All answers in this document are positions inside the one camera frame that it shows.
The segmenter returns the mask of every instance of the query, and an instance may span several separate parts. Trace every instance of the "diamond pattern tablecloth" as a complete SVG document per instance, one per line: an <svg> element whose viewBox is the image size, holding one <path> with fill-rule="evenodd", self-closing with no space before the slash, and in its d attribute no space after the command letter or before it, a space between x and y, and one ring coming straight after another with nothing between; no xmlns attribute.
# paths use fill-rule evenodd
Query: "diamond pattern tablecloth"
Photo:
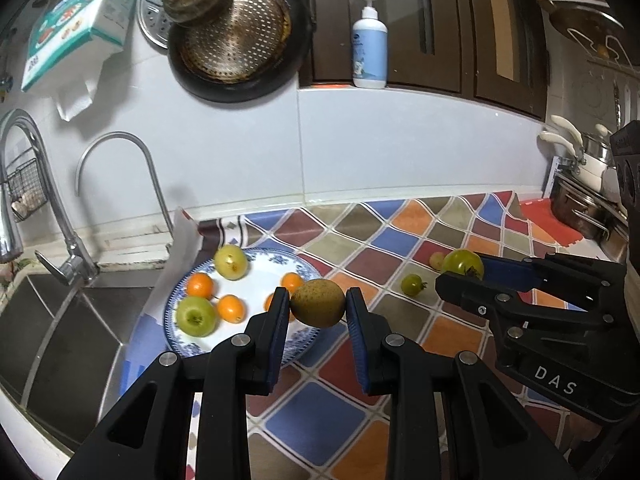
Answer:
<svg viewBox="0 0 640 480"><path fill-rule="evenodd" d="M440 300L429 257L460 247L516 260L568 252L524 218L511 191L270 211L203 222L201 232L205 240L196 263L225 243L298 254L343 290L359 286L370 310L385 316L395 332L425 350L447 356L471 350L492 369L495 345L487 322ZM428 284L415 298L400 291L400 281L409 273ZM541 291L522 297L531 303L572 308ZM568 410L496 373L560 446ZM187 480L194 476L198 398ZM387 397L367 397L360 389L342 321L324 330L300 359L281 371L269 397L248 397L253 478L382 480L388 414ZM444 458L444 426L440 433Z"/></svg>

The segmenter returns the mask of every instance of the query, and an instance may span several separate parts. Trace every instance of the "white tile wall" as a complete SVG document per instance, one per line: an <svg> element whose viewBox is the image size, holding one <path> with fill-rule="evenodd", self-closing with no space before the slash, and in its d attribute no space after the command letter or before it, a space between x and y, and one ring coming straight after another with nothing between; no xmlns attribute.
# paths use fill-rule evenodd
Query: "white tile wall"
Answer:
<svg viewBox="0 0 640 480"><path fill-rule="evenodd" d="M300 91L305 192L427 186L539 186L541 123L409 90Z"/></svg>
<svg viewBox="0 0 640 480"><path fill-rule="evenodd" d="M551 114L569 119L580 131L596 132L597 123L616 130L613 83L620 88L625 117L624 89L631 94L629 115L638 114L639 81L609 68L589 63L584 49L555 30L545 16L546 46L551 63L547 119Z"/></svg>
<svg viewBox="0 0 640 480"><path fill-rule="evenodd" d="M69 123L50 100L18 90L23 65L18 49L12 57L17 87L0 114L19 106L40 125L76 228L159 212L143 156L125 140L90 155L82 196L74 196L81 153L110 130L130 131L148 144L169 208L249 210L425 196L428 189L536 191L545 179L550 149L536 144L537 121L427 92L299 91L295 80L256 102L212 104L178 85L164 54L136 23L125 51L105 62L93 105ZM18 132L6 158L25 146ZM49 207L20 228L25 240L58 230Z"/></svg>

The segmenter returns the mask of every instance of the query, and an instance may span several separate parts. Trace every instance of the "tissue box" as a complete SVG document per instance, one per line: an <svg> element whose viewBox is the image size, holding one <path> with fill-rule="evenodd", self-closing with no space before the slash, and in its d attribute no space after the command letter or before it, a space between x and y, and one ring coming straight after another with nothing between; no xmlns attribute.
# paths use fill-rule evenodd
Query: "tissue box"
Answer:
<svg viewBox="0 0 640 480"><path fill-rule="evenodd" d="M66 120L65 114L86 108L104 60L123 49L135 1L62 0L46 12L31 33L22 90L51 96ZM88 97L88 103L63 110L74 107L78 96Z"/></svg>

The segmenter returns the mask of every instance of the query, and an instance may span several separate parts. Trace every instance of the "wooden cabinet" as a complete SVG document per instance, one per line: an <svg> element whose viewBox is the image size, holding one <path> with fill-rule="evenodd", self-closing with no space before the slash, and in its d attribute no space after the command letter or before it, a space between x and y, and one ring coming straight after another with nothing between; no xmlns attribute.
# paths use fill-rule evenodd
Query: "wooden cabinet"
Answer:
<svg viewBox="0 0 640 480"><path fill-rule="evenodd" d="M546 41L536 0L470 0L475 97L544 119Z"/></svg>
<svg viewBox="0 0 640 480"><path fill-rule="evenodd" d="M318 29L301 84L351 80L351 25L362 0L316 0ZM378 0L388 83L544 118L546 48L535 0Z"/></svg>

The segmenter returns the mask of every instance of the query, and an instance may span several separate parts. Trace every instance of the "stainless steel pot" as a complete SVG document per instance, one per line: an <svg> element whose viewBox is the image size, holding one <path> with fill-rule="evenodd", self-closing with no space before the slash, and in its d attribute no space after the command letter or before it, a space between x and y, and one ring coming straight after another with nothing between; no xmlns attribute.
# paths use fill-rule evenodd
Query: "stainless steel pot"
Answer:
<svg viewBox="0 0 640 480"><path fill-rule="evenodd" d="M619 220L614 219L609 237L602 237L600 248L607 257L619 264L626 261L626 250L629 246L629 230Z"/></svg>
<svg viewBox="0 0 640 480"><path fill-rule="evenodd" d="M604 225L607 211L588 194L556 178L551 192L551 212L563 224L578 231L587 240L609 237Z"/></svg>
<svg viewBox="0 0 640 480"><path fill-rule="evenodd" d="M592 156L583 155L582 151L578 154L572 143L558 134L542 131L538 134L538 137L546 142L564 146L573 157L570 171L576 180L593 189L596 193L602 190L602 173L607 169L607 165L604 162L596 160Z"/></svg>
<svg viewBox="0 0 640 480"><path fill-rule="evenodd" d="M602 137L583 132L582 149L585 155L591 155L609 167L614 165L611 146L606 143Z"/></svg>

